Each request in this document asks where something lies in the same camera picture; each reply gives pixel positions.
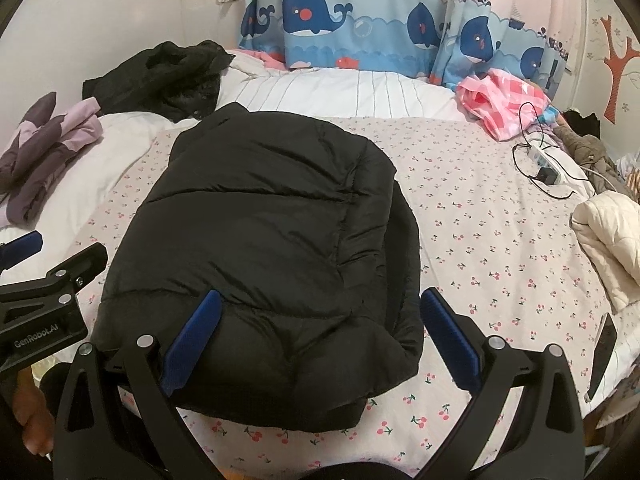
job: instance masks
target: puffer jacket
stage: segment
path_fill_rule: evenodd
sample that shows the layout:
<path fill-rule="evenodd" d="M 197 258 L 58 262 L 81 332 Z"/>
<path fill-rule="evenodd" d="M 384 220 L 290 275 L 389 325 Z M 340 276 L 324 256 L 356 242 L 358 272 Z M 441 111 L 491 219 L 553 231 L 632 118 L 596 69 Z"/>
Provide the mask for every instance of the puffer jacket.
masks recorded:
<path fill-rule="evenodd" d="M 161 335 L 215 289 L 222 319 L 176 405 L 355 426 L 422 353 L 418 229 L 395 172 L 333 124 L 221 108 L 178 136 L 113 259 L 92 340 Z"/>
<path fill-rule="evenodd" d="M 576 161 L 578 166 L 597 171 L 605 176 L 618 193 L 627 195 L 630 199 L 636 200 L 635 194 L 622 182 L 616 163 L 607 155 L 607 150 L 600 139 L 592 135 L 583 137 L 576 134 L 569 126 L 560 125 L 554 128 L 554 134 L 562 140 L 569 155 Z M 596 193 L 602 193 L 611 186 L 596 174 L 585 171 L 587 178 L 593 184 Z"/>

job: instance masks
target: power strip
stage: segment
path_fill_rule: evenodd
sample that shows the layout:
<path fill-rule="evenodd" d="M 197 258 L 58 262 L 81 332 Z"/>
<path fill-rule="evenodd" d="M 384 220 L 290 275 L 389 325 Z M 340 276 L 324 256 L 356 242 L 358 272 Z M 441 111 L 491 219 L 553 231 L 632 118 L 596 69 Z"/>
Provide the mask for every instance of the power strip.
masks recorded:
<path fill-rule="evenodd" d="M 564 169 L 560 164 L 547 155 L 548 154 L 544 150 L 535 144 L 532 144 L 529 147 L 529 158 L 533 160 L 539 168 L 551 168 L 558 174 L 556 181 L 553 183 L 554 185 L 568 184 L 567 179 L 564 176 Z"/>

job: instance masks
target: smartphone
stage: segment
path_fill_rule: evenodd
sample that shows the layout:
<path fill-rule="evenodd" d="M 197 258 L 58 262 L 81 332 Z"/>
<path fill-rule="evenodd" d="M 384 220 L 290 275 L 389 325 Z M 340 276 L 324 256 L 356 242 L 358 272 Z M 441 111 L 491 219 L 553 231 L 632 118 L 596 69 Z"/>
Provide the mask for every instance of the smartphone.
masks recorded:
<path fill-rule="evenodd" d="M 591 399 L 593 399 L 593 396 L 600 386 L 607 365 L 609 365 L 609 361 L 611 361 L 611 355 L 613 354 L 617 339 L 618 332 L 616 332 L 616 327 L 613 325 L 611 314 L 607 313 L 602 316 L 596 336 L 596 348 L 593 353 L 593 366 L 591 367 L 591 382 L 589 384 L 589 391 L 587 391 L 584 396 L 587 402 L 591 402 Z"/>

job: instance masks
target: white wall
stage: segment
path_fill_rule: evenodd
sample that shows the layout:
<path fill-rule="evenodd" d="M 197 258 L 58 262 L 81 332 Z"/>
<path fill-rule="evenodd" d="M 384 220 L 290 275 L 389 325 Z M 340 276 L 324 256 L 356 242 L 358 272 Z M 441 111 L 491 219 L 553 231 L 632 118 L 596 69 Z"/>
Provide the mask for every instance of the white wall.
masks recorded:
<path fill-rule="evenodd" d="M 634 152 L 640 148 L 640 57 L 631 59 L 622 72 L 620 92 L 613 108 L 613 116 L 606 108 L 612 93 L 612 71 L 605 64 L 605 59 L 611 56 L 609 40 L 602 23 L 602 18 L 611 16 L 612 43 L 614 55 L 624 57 L 627 38 L 631 47 L 640 51 L 640 42 L 635 37 L 622 12 L 613 0 L 586 0 L 586 37 L 583 41 L 584 51 L 577 70 L 575 92 L 567 95 L 568 87 L 559 89 L 558 97 L 562 108 L 575 107 L 584 116 L 595 113 L 600 119 L 600 135 L 607 152 L 615 160 L 625 153 Z M 562 84 L 569 84 L 562 78 Z"/>
<path fill-rule="evenodd" d="M 0 146 L 41 95 L 57 111 L 81 99 L 82 82 L 162 41 L 238 42 L 242 1 L 24 0 L 0 37 Z"/>

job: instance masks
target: pink clothing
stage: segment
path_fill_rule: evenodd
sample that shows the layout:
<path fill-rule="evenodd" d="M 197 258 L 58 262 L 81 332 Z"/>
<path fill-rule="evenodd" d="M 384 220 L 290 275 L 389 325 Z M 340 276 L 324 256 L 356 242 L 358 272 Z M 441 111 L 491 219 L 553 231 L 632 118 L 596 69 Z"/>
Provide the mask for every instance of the pink clothing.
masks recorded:
<path fill-rule="evenodd" d="M 526 131 L 549 106 L 549 98 L 536 85 L 504 70 L 490 68 L 484 79 L 469 76 L 456 88 L 460 103 L 479 117 L 495 140 L 508 140 Z"/>
<path fill-rule="evenodd" d="M 266 52 L 258 52 L 257 50 L 229 50 L 231 54 L 247 54 L 248 56 L 255 57 L 256 59 L 261 59 L 264 61 L 265 68 L 275 68 L 276 70 L 287 70 L 289 69 L 284 65 L 283 60 L 284 56 L 282 54 L 277 54 L 273 52 L 272 54 L 267 54 Z"/>

